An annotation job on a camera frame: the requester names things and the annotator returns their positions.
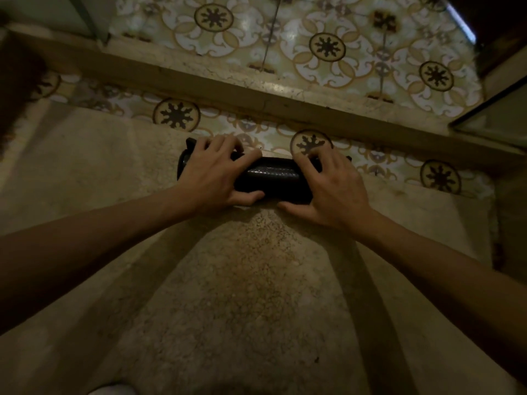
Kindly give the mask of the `person's right hand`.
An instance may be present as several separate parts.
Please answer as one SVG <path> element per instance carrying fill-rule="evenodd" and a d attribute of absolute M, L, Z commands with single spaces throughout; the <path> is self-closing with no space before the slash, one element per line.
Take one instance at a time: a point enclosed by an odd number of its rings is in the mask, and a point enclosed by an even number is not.
<path fill-rule="evenodd" d="M 352 162 L 331 146 L 313 148 L 308 155 L 294 154 L 313 199 L 314 220 L 319 225 L 350 233 L 355 239 L 367 234 L 375 211 L 363 179 Z"/>

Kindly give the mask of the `person's left hand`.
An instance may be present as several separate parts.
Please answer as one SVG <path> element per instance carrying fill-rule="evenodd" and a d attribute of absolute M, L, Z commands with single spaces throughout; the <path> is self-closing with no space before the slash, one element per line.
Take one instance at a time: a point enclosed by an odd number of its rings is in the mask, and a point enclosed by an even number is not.
<path fill-rule="evenodd" d="M 179 185 L 175 186 L 176 216 L 179 221 L 198 214 L 222 210 L 231 206 L 231 192 L 238 175 L 262 157 L 259 149 L 232 154 L 221 154 L 226 135 L 211 139 L 202 156 L 191 156 Z"/>

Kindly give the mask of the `black mat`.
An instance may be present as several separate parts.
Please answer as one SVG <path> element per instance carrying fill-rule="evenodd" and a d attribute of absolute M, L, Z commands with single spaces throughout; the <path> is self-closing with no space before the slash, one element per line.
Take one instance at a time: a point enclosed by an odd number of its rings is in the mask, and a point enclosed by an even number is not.
<path fill-rule="evenodd" d="M 177 180 L 188 166 L 197 146 L 197 139 L 188 137 L 186 149 L 181 153 L 177 166 Z M 261 157 L 238 175 L 234 182 L 235 193 L 263 192 L 264 198 L 277 199 L 293 204 L 307 205 L 313 199 L 308 182 L 293 159 Z"/>

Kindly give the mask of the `person's right forearm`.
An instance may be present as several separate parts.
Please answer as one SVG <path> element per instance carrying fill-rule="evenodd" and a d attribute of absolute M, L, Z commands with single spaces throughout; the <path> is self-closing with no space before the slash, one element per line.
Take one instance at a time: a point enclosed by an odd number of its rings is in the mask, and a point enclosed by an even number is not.
<path fill-rule="evenodd" d="M 354 239 L 401 272 L 465 336 L 527 387 L 527 286 L 371 207 L 353 207 L 348 214 Z"/>

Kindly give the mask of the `person's left forearm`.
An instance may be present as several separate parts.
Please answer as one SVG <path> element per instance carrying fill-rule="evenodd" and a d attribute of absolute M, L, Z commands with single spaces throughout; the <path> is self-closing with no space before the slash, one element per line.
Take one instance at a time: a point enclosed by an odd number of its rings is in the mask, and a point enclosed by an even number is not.
<path fill-rule="evenodd" d="M 180 185 L 0 236 L 0 335 L 197 211 Z"/>

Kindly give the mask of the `glass door panel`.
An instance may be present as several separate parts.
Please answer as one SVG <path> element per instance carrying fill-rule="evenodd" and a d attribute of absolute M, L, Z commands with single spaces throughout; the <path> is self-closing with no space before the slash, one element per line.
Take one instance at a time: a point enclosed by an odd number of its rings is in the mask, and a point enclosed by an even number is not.
<path fill-rule="evenodd" d="M 527 75 L 448 127 L 527 151 Z"/>

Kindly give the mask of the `dark wooden door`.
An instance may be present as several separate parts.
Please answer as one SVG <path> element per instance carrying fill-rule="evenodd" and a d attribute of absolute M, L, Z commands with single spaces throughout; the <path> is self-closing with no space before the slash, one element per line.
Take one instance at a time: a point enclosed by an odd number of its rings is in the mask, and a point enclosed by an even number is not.
<path fill-rule="evenodd" d="M 446 0 L 475 35 L 480 78 L 527 46 L 527 0 Z"/>

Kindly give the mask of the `grey metal door frame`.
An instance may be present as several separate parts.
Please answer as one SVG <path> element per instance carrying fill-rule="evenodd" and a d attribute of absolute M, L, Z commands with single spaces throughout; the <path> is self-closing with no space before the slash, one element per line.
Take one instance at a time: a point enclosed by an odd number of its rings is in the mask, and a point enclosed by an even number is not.
<path fill-rule="evenodd" d="M 116 0 L 69 0 L 92 35 L 106 45 L 116 12 Z"/>

